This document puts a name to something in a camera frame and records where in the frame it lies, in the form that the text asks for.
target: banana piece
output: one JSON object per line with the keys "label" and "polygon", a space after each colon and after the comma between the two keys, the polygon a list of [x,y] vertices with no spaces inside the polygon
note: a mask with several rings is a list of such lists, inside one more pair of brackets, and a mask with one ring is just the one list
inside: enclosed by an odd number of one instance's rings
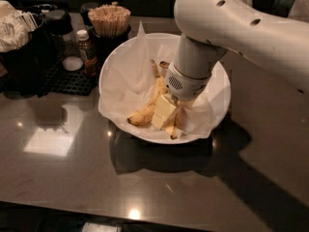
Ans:
{"label": "banana piece", "polygon": [[170,135],[172,140],[177,139],[177,128],[180,127],[182,121],[182,111],[180,110],[174,118],[167,122],[165,131]]}
{"label": "banana piece", "polygon": [[155,114],[155,105],[157,98],[160,95],[167,93],[164,77],[159,73],[157,69],[157,64],[154,60],[152,60],[152,68],[154,69],[155,83],[154,93],[151,99],[146,105],[127,116],[127,121],[137,127],[144,126],[152,121]]}
{"label": "banana piece", "polygon": [[170,63],[167,63],[165,61],[161,61],[159,64],[163,69],[168,69],[168,67],[170,66]]}

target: glossy countertop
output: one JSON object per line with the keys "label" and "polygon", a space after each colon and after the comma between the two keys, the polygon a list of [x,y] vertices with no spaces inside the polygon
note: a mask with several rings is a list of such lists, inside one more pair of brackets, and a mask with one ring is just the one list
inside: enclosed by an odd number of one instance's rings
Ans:
{"label": "glossy countertop", "polygon": [[[148,33],[177,33],[172,19],[135,17],[132,34],[139,20]],[[1,93],[0,201],[212,231],[308,231],[308,94],[233,52],[222,65],[229,113],[188,145],[118,130],[98,112],[98,87],[87,97]]]}

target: robotic arm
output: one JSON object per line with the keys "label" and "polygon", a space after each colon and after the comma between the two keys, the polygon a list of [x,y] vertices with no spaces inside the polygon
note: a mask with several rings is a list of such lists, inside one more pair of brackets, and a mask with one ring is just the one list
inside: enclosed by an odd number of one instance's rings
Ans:
{"label": "robotic arm", "polygon": [[176,0],[182,30],[166,74],[169,92],[181,101],[205,89],[227,49],[309,92],[309,25],[258,12],[250,0]]}

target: black container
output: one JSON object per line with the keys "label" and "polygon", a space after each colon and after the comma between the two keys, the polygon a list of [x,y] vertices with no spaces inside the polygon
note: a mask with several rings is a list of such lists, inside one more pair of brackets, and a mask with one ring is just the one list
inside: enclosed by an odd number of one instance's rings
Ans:
{"label": "black container", "polygon": [[120,44],[128,40],[128,34],[130,31],[131,26],[129,25],[126,31],[121,36],[115,38],[105,38],[98,35],[94,30],[93,39],[96,47],[98,64],[100,67],[102,67],[106,58],[114,49],[116,49]]}
{"label": "black container", "polygon": [[97,8],[99,6],[98,3],[96,2],[90,2],[90,3],[86,3],[86,4],[83,4],[81,7],[80,7],[80,15],[82,16],[83,18],[83,21],[84,21],[84,24],[85,26],[89,26],[89,27],[92,27],[93,24],[91,23],[89,17],[88,17],[88,12],[91,10],[91,9],[94,9],[94,8]]}
{"label": "black container", "polygon": [[58,53],[54,42],[47,33],[41,14],[33,14],[38,28],[31,31],[32,47],[37,55],[39,65],[45,69],[53,67],[58,60]]}
{"label": "black container", "polygon": [[55,11],[58,10],[58,6],[53,4],[38,4],[31,7],[28,7],[24,12],[30,12],[31,14],[43,15],[46,11]]}
{"label": "black container", "polygon": [[14,79],[21,95],[39,94],[46,81],[45,69],[35,54],[34,41],[8,52],[0,52],[0,61]]}

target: paper liner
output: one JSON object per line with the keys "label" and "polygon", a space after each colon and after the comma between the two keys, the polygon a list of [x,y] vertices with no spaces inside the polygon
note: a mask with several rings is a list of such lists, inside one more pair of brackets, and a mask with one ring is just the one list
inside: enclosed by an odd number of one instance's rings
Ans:
{"label": "paper liner", "polygon": [[[180,38],[168,36],[166,39],[152,38],[145,34],[140,23],[132,45],[123,46],[121,52],[116,49],[104,64],[99,81],[98,110],[121,130],[152,142],[182,143],[207,138],[212,130],[213,112],[205,92],[195,101],[182,102],[182,124],[175,140],[152,124],[138,128],[126,120],[128,114],[141,108],[153,94],[155,75],[151,60],[154,59],[157,64],[173,60]],[[160,66],[158,68],[164,74],[164,70]]]}

